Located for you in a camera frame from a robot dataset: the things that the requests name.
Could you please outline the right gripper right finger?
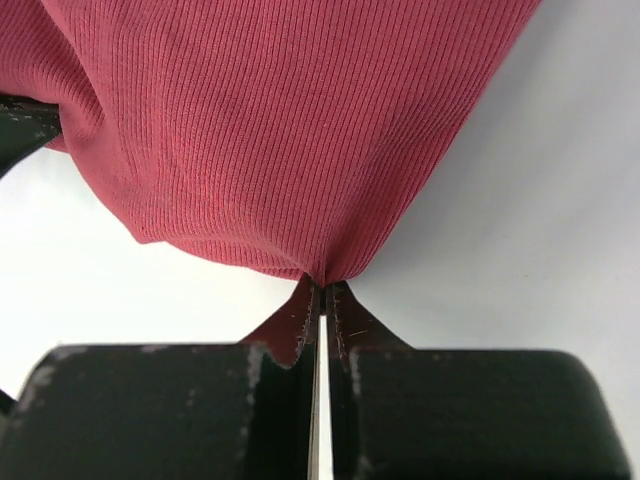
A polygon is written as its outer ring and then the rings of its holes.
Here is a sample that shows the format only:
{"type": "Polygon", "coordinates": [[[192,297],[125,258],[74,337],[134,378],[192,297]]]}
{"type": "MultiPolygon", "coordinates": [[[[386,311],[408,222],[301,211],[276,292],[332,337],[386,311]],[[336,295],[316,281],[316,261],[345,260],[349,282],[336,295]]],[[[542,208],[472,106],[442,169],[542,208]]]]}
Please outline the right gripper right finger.
{"type": "Polygon", "coordinates": [[[557,350],[417,349],[325,291],[337,479],[628,479],[599,385],[557,350]]]}

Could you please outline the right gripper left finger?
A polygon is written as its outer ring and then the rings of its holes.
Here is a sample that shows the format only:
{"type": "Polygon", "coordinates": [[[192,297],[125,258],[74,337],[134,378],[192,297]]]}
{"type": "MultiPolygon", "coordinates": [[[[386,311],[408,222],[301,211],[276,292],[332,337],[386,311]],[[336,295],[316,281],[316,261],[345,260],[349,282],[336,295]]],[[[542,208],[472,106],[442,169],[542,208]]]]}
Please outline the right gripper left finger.
{"type": "Polygon", "coordinates": [[[65,345],[1,411],[5,479],[314,479],[322,290],[233,344],[65,345]]]}

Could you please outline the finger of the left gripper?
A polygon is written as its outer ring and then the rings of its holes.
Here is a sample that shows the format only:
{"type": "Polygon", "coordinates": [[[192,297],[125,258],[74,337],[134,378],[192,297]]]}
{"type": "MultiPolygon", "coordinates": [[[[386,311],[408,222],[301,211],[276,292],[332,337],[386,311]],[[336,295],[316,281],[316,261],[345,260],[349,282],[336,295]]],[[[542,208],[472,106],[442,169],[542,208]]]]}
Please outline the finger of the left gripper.
{"type": "Polygon", "coordinates": [[[28,97],[1,95],[0,167],[15,165],[61,134],[59,107],[28,97]]]}

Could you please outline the red tank top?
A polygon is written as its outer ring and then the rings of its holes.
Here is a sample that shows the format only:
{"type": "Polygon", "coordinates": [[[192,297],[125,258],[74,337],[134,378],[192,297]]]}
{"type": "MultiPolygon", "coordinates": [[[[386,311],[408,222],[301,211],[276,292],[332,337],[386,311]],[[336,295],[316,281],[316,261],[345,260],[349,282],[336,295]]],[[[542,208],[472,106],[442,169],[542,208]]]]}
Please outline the red tank top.
{"type": "Polygon", "coordinates": [[[142,243],[328,285],[360,274],[535,1],[5,1],[1,89],[54,104],[142,243]]]}

